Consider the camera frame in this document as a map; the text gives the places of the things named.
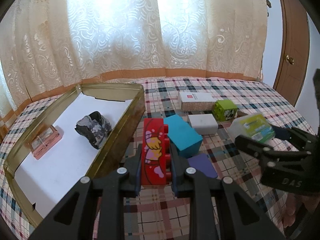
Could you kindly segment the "right hand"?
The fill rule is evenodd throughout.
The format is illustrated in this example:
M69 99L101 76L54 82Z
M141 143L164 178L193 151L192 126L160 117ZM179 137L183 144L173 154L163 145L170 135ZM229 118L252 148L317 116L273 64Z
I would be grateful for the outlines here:
M304 204L306 199L306 196L288 194L282 220L286 239L290 239L292 235L296 234L295 231L308 214L308 210Z

